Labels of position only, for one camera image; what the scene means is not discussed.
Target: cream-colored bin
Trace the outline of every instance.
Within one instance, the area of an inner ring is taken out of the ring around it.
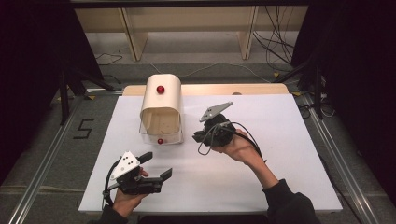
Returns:
[[[172,74],[148,78],[140,111],[140,133],[147,144],[169,145],[183,142],[181,83]]]

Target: white table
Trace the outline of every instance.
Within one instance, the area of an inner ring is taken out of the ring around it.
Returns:
[[[342,210],[291,95],[183,96],[184,143],[171,146],[143,143],[138,131],[142,101],[143,96],[119,98],[78,209],[80,212],[101,211],[107,172],[126,150],[136,156],[153,152],[153,159],[143,164],[152,177],[173,168],[173,176],[163,183],[162,192],[145,198],[135,209],[137,214],[215,215],[266,211],[268,205],[262,187],[246,165],[214,151],[207,156],[200,155],[199,144],[191,137],[203,129],[203,123],[198,120],[209,106],[229,101],[233,105],[223,115],[248,128],[276,177],[285,178],[292,191],[309,197],[317,212]]]

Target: black fabric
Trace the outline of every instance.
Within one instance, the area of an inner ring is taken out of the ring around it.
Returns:
[[[302,193],[292,193],[286,180],[282,179],[279,183],[270,189],[264,189],[263,192],[269,205],[268,217],[262,215],[229,215],[229,216],[146,216],[143,217],[139,224],[319,224],[320,221],[315,215],[314,206]],[[102,217],[97,222],[89,224],[106,224],[106,223],[126,223],[122,222],[121,216],[113,209],[106,206]]]

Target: red knob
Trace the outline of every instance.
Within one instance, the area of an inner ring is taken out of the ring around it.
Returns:
[[[165,87],[164,87],[164,86],[158,86],[158,87],[157,87],[157,92],[158,92],[159,94],[163,94],[163,93],[165,92]]]

